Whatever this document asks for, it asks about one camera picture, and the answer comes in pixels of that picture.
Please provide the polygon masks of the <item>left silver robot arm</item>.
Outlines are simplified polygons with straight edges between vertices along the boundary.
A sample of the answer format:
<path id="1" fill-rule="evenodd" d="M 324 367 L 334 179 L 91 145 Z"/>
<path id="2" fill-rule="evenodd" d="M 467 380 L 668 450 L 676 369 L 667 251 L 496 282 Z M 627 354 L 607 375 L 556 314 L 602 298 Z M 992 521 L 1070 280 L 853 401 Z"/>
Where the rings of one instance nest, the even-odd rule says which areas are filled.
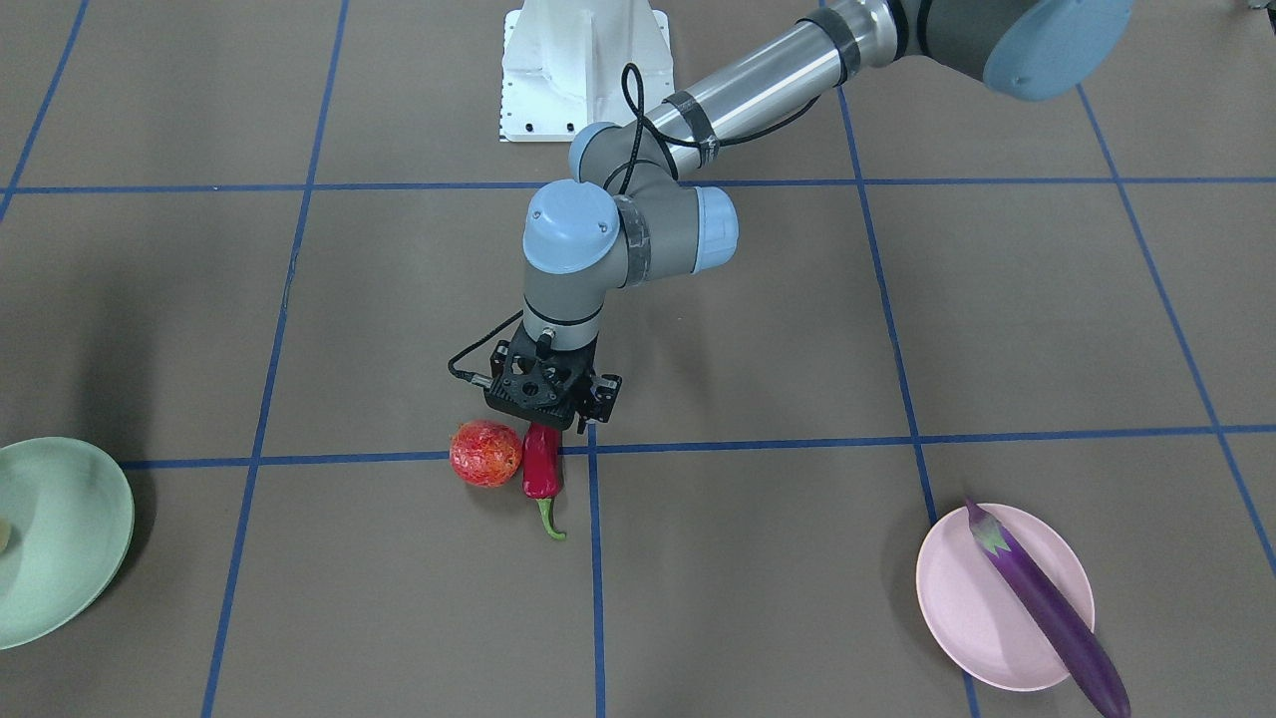
<path id="1" fill-rule="evenodd" d="M 624 124 L 570 133 L 568 179 L 524 210 L 523 304 L 487 372 L 461 371 L 489 408 L 551 429 L 610 418 L 623 383 L 593 365 L 604 301 L 738 251 L 738 210 L 717 187 L 684 187 L 721 150 L 803 117 L 866 68 L 925 56 L 997 94 L 1040 102 L 1111 54 L 1131 1 L 826 1 L 752 54 L 649 105 L 641 68 L 618 77 Z"/>

